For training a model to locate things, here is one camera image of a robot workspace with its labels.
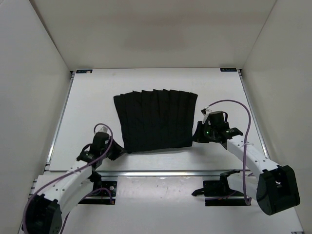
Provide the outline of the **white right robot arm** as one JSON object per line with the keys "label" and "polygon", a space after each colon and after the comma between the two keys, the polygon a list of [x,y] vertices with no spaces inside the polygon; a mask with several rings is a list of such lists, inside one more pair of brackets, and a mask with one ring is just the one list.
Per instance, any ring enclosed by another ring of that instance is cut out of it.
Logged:
{"label": "white right robot arm", "polygon": [[219,180],[211,186],[195,190],[192,195],[210,195],[217,191],[222,198],[234,192],[246,194],[257,201],[260,209],[267,215],[298,206],[300,196],[294,170],[281,166],[258,151],[252,143],[245,140],[244,134],[237,128],[230,128],[223,111],[208,112],[202,110],[204,119],[197,123],[193,139],[197,143],[219,143],[225,150],[243,162],[243,168],[249,169],[252,176],[239,169],[223,172]]}

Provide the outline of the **black pleated skirt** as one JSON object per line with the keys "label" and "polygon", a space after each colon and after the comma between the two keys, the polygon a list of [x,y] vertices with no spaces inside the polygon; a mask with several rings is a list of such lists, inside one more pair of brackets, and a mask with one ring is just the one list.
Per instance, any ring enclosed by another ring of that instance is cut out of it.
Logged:
{"label": "black pleated skirt", "polygon": [[197,97],[165,89],[114,96],[126,152],[191,147]]}

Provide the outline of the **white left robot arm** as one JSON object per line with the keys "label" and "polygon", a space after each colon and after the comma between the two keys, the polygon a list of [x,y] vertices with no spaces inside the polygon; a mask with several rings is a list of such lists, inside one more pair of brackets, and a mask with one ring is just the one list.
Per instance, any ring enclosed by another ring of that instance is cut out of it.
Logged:
{"label": "white left robot arm", "polygon": [[125,154],[111,135],[97,132],[64,175],[43,185],[29,198],[21,229],[26,234],[60,234],[69,213],[83,199],[104,190],[96,169],[108,158]]}

